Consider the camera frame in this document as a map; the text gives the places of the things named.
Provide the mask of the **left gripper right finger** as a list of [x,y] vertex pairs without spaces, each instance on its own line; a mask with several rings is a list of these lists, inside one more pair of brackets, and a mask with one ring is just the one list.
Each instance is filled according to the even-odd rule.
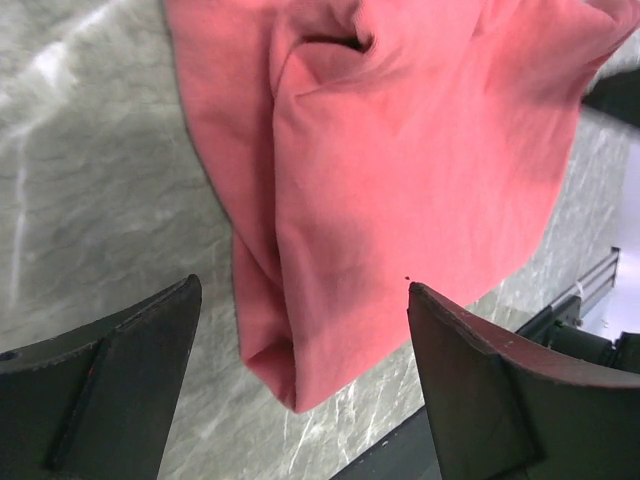
[[408,319],[445,479],[635,479],[639,377],[549,350],[431,288]]

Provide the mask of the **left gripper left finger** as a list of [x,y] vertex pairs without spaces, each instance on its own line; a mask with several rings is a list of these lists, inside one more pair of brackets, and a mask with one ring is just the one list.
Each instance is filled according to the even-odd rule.
[[190,275],[1,355],[4,479],[155,479],[197,330]]

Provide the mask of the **pink red t shirt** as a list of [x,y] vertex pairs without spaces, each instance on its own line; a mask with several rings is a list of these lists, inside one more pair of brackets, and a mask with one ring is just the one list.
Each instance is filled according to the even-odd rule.
[[635,1],[169,1],[181,100],[233,230],[241,357],[321,404],[534,253],[587,85]]

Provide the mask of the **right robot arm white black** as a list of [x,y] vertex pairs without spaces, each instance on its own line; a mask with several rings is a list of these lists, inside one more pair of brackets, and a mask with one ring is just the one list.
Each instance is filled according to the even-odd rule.
[[589,363],[640,373],[638,333],[622,332],[612,341],[556,321],[547,329],[542,345]]

